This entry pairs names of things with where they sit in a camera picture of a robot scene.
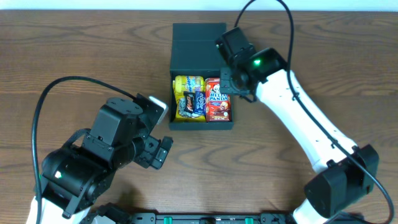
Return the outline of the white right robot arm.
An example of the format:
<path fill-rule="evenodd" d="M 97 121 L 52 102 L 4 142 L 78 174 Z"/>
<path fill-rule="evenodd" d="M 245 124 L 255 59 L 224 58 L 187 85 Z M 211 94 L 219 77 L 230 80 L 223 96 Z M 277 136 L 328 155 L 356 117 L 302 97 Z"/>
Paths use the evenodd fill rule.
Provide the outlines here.
<path fill-rule="evenodd" d="M 304 187 L 306 199 L 292 214 L 295 223 L 326 223 L 369 194 L 379 156 L 359 148 L 306 94 L 287 62 L 273 48 L 257 51 L 238 27 L 215 42 L 228 69 L 221 73 L 222 93 L 253 95 L 283 122 L 304 150 L 316 176 Z"/>

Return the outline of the red hello panda box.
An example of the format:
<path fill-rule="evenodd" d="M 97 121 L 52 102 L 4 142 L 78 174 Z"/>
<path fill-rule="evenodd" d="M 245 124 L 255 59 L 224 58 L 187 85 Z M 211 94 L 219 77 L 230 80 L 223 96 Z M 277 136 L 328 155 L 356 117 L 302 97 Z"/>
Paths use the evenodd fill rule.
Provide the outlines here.
<path fill-rule="evenodd" d="M 206 121 L 230 122 L 231 97 L 221 93 L 220 79 L 207 78 L 205 80 Z"/>

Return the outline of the black chocolate bar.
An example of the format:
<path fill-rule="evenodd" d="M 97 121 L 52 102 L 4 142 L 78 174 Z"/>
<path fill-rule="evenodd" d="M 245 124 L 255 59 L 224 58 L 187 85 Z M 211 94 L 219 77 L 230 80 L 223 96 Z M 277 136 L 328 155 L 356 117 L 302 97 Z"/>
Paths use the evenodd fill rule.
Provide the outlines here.
<path fill-rule="evenodd" d="M 195 109 L 195 94 L 192 92 L 184 92 L 185 106 L 184 111 L 187 113 L 193 113 Z"/>

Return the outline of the yellow candy jar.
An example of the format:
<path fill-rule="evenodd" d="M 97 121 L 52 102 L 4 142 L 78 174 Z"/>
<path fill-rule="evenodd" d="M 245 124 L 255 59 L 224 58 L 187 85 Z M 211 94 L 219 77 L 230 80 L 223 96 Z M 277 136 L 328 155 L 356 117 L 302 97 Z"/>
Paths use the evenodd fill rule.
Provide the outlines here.
<path fill-rule="evenodd" d="M 201 76 L 178 75 L 173 81 L 173 88 L 177 93 L 204 91 L 205 81 Z"/>

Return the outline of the blue eclipse mint tin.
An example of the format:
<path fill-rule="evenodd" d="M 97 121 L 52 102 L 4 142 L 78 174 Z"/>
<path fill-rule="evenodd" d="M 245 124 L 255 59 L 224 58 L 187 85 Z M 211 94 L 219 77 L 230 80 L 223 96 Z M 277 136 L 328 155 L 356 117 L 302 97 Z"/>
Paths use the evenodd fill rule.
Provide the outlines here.
<path fill-rule="evenodd" d="M 199 115 L 206 115 L 206 95 L 204 91 L 195 92 L 195 107 L 193 112 Z"/>

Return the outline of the yellow snack bag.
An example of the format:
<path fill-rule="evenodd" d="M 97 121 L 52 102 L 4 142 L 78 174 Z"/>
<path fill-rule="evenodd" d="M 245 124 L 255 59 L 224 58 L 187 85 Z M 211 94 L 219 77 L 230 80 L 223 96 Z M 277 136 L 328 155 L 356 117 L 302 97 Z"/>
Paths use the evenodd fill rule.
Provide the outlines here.
<path fill-rule="evenodd" d="M 177 104 L 175 121 L 181 122 L 205 122 L 205 115 L 199 115 L 195 113 L 187 113 L 184 111 L 185 98 L 183 93 L 174 92 L 175 101 Z"/>

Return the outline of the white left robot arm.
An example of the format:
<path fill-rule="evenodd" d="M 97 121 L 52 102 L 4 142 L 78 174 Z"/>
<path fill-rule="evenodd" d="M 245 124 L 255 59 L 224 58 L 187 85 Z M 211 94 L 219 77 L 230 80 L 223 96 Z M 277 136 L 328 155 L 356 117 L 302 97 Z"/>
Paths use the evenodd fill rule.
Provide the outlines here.
<path fill-rule="evenodd" d="M 41 198 L 34 198 L 28 223 L 91 222 L 87 216 L 107 191 L 117 170 L 135 162 L 159 170 L 172 147 L 171 137 L 150 134 L 168 106 L 157 98 L 109 98 L 92 128 L 79 129 L 42 163 Z"/>

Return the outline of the black gift box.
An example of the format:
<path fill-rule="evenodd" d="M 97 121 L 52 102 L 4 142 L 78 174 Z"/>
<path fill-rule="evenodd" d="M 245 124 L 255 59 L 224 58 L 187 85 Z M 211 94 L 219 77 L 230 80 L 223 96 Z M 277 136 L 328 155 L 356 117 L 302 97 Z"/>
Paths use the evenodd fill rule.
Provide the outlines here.
<path fill-rule="evenodd" d="M 226 32 L 225 23 L 174 23 L 170 58 L 170 80 L 178 75 L 218 78 L 226 66 L 215 40 Z M 233 121 L 177 121 L 177 103 L 170 89 L 169 128 L 172 131 L 230 130 Z"/>

